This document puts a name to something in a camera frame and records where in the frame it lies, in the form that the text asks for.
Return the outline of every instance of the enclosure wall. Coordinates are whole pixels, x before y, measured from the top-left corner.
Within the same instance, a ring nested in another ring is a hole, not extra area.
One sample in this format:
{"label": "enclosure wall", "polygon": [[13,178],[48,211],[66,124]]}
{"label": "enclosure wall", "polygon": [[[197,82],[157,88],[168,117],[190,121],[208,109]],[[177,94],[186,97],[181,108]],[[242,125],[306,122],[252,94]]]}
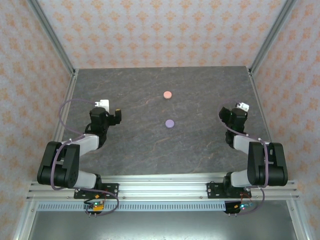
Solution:
{"label": "enclosure wall", "polygon": [[250,66],[285,0],[40,0],[75,68]]}
{"label": "enclosure wall", "polygon": [[320,6],[299,0],[254,75],[264,115],[320,236]]}
{"label": "enclosure wall", "polygon": [[0,232],[12,239],[70,75],[26,0],[0,2]]}

